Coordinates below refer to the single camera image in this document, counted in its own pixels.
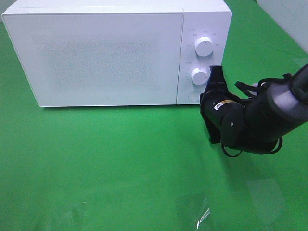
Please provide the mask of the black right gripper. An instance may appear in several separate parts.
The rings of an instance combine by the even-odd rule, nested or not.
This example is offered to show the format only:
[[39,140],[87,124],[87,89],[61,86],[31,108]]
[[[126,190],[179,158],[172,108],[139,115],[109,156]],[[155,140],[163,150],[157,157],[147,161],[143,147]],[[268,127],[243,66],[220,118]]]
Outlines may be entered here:
[[243,104],[230,94],[214,92],[228,92],[223,67],[220,65],[210,66],[205,91],[200,95],[200,112],[209,133],[209,141],[218,144],[221,140],[219,129],[243,128]]

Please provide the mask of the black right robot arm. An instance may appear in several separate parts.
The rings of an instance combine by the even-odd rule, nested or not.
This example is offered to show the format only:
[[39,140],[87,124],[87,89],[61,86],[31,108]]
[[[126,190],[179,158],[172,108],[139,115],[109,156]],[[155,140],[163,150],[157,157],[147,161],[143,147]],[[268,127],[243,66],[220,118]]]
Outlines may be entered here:
[[200,113],[211,144],[239,152],[274,154],[285,134],[308,121],[308,67],[283,78],[265,78],[256,86],[240,81],[236,87],[247,98],[229,92],[222,66],[211,66]]

